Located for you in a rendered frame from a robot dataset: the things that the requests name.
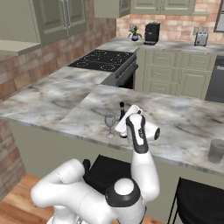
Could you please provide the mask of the green extractor hood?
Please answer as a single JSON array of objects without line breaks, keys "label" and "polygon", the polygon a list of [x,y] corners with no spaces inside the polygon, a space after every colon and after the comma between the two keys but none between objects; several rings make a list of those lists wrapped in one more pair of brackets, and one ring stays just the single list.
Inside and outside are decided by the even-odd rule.
[{"label": "green extractor hood", "polygon": [[33,50],[39,49],[40,43],[21,42],[0,39],[0,54],[10,56],[20,56],[29,53]]}]

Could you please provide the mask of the silver toaster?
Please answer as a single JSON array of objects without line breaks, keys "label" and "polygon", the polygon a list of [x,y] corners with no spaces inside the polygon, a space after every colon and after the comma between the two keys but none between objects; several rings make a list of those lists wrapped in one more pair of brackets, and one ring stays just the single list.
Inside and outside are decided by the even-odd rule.
[{"label": "silver toaster", "polygon": [[207,32],[197,32],[194,44],[196,46],[206,46],[207,45],[207,39],[208,39],[208,33]]}]

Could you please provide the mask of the clear wine glass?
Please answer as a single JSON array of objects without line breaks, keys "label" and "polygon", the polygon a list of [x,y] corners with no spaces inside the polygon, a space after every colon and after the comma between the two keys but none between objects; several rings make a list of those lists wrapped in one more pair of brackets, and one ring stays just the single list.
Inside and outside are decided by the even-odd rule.
[{"label": "clear wine glass", "polygon": [[[105,124],[111,129],[115,123],[116,123],[116,116],[111,113],[111,112],[108,112],[105,117],[104,117],[104,122]],[[115,134],[110,131],[107,135],[106,135],[107,138],[114,138],[115,137]]]}]

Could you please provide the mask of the black coffee machine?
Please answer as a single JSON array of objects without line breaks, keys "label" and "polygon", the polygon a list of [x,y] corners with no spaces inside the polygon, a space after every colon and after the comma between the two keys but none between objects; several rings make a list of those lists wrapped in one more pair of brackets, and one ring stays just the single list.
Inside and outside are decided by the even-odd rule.
[{"label": "black coffee machine", "polygon": [[144,43],[146,45],[154,46],[158,42],[159,32],[160,32],[160,23],[158,22],[148,23],[145,26]]}]

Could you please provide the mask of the green glazed wall cupboard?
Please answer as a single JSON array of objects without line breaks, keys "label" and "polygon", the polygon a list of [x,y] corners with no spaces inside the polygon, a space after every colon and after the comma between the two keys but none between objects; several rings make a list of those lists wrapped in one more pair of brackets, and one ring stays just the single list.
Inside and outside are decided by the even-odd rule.
[{"label": "green glazed wall cupboard", "polygon": [[87,29],[85,0],[30,0],[42,46]]}]

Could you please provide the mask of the black hob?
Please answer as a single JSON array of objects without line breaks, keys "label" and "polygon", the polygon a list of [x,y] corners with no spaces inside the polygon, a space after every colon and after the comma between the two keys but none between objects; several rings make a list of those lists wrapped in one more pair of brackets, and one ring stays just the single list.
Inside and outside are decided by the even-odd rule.
[{"label": "black hob", "polygon": [[71,63],[70,67],[122,73],[130,67],[137,69],[136,59],[137,56],[133,52],[96,49]]}]

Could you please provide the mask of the dark dishwasher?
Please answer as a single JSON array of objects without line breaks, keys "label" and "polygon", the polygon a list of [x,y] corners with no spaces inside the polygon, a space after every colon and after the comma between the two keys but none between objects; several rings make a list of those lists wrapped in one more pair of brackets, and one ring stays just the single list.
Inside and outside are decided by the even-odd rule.
[{"label": "dark dishwasher", "polygon": [[216,57],[205,100],[224,103],[224,56]]}]

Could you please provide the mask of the dark wine bottle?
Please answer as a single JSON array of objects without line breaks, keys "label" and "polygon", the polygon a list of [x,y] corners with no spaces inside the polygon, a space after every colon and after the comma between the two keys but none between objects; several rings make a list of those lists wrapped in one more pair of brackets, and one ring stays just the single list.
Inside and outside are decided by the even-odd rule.
[{"label": "dark wine bottle", "polygon": [[[118,119],[119,122],[122,120],[122,118],[124,117],[124,115],[125,115],[124,102],[123,101],[120,101],[120,118]],[[124,135],[124,134],[121,134],[121,133],[119,133],[119,136],[121,138],[127,138],[127,135]]]}]

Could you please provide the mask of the grey framed window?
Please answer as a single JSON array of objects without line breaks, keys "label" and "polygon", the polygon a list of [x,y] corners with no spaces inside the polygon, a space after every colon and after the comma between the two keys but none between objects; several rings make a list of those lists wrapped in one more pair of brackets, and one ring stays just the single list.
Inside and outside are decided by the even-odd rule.
[{"label": "grey framed window", "polygon": [[220,8],[217,14],[213,31],[224,33],[224,0],[220,1]]}]

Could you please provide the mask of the clear glass cup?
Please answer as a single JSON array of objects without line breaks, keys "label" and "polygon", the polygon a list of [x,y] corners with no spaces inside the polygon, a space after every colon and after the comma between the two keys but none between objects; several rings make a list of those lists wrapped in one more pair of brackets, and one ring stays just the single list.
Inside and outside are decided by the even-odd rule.
[{"label": "clear glass cup", "polygon": [[224,158],[224,140],[213,139],[210,144],[207,159],[214,164],[219,164]]}]

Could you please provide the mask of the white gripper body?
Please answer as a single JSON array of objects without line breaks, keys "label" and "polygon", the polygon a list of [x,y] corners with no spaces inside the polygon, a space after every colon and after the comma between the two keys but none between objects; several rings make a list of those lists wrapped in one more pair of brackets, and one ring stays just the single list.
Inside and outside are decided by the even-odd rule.
[{"label": "white gripper body", "polygon": [[121,121],[115,126],[115,130],[119,133],[126,132],[126,118],[132,114],[136,114],[137,112],[142,113],[143,111],[135,104],[131,105],[129,110],[125,113]]}]

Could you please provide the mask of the green base cupboard run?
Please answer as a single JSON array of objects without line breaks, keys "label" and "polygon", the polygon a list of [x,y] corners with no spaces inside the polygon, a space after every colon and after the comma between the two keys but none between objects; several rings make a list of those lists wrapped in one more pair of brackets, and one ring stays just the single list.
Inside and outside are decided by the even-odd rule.
[{"label": "green base cupboard run", "polygon": [[140,47],[135,90],[146,94],[180,95],[204,100],[216,55]]}]

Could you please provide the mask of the grey oven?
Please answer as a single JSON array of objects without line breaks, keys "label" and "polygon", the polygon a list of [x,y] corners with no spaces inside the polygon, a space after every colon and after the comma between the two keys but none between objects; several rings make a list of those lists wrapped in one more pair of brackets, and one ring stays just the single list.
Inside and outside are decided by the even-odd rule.
[{"label": "grey oven", "polygon": [[133,89],[137,68],[138,64],[136,59],[126,62],[117,71],[111,73],[101,84],[118,88]]}]

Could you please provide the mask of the potted plant in blue pot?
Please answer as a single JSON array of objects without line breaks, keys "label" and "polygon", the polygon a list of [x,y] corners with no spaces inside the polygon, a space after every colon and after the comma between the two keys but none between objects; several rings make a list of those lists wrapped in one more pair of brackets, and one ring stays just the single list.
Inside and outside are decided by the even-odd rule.
[{"label": "potted plant in blue pot", "polygon": [[131,38],[132,41],[138,41],[138,38],[142,37],[140,33],[137,32],[138,27],[134,25],[130,30],[129,30],[129,37]]}]

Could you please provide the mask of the black bar stool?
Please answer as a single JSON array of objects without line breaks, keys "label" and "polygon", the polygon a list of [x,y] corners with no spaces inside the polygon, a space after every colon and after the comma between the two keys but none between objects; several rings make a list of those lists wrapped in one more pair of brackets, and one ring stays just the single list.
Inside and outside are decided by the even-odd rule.
[{"label": "black bar stool", "polygon": [[224,224],[224,190],[185,178],[178,185],[167,224]]},{"label": "black bar stool", "polygon": [[96,191],[105,194],[118,179],[131,178],[130,163],[99,155],[93,164],[88,159],[82,162],[84,181]]}]

